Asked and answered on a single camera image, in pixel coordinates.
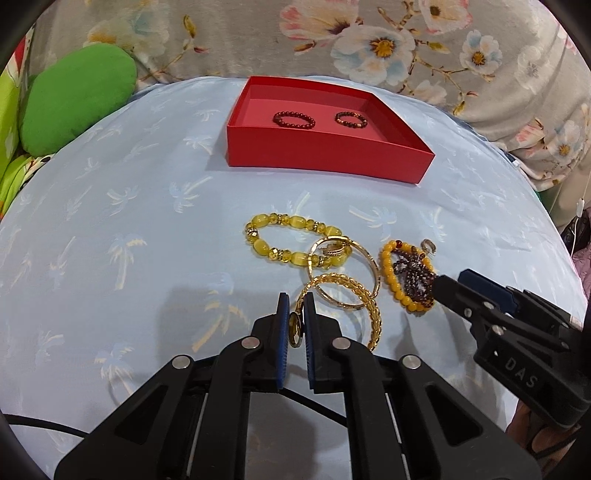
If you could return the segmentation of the person's right hand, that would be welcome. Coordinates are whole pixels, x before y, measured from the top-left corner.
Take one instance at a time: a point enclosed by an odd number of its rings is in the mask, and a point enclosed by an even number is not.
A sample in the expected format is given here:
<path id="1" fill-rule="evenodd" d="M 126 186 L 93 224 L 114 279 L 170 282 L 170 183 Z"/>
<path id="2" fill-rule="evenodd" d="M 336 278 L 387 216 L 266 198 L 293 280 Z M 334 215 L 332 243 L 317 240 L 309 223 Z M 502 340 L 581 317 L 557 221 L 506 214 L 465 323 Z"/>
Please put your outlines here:
<path id="1" fill-rule="evenodd" d="M 550 454 L 538 459 L 542 475 L 547 476 L 567 454 L 575 441 L 573 435 L 579 429 L 579 425 L 569 430 L 546 426 L 525 403 L 519 401 L 506 434 L 523 449 L 535 454 L 552 450 Z"/>

